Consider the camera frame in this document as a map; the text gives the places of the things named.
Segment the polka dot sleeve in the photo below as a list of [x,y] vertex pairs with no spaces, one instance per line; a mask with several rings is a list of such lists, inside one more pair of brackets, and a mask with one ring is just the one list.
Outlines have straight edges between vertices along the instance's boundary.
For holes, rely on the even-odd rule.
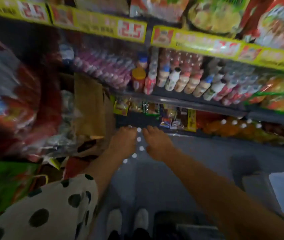
[[97,200],[88,174],[45,185],[0,216],[0,240],[87,239]]

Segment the person's right hand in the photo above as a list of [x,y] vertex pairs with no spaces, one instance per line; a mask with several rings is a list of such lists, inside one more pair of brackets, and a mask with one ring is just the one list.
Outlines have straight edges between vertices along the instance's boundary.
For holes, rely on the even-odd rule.
[[175,150],[170,137],[157,127],[148,125],[142,132],[148,143],[147,152],[154,160],[164,161]]

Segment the forearm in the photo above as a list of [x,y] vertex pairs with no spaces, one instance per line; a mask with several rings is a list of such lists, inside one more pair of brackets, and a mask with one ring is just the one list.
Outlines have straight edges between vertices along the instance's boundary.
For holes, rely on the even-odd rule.
[[179,150],[164,161],[229,239],[248,234],[255,239],[284,239],[284,221],[226,178]]
[[101,195],[108,187],[112,175],[122,164],[123,158],[111,150],[105,150],[97,159],[83,170],[82,173],[91,175],[97,185],[99,200]]

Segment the shoe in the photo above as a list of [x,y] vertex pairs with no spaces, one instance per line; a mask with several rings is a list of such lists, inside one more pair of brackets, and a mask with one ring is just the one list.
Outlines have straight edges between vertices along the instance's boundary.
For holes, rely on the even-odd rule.
[[149,213],[146,209],[140,209],[134,216],[133,231],[138,228],[148,230],[149,228]]
[[109,238],[113,231],[117,231],[121,235],[122,229],[122,213],[120,209],[110,211],[106,221],[106,239]]

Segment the brown cardboard box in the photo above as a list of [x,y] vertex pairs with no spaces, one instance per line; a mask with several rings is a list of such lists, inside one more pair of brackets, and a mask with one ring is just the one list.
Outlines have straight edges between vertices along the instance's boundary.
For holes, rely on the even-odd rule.
[[61,86],[72,90],[74,80],[74,132],[80,151],[72,156],[100,155],[107,149],[115,131],[113,105],[101,84],[83,74],[61,75]]

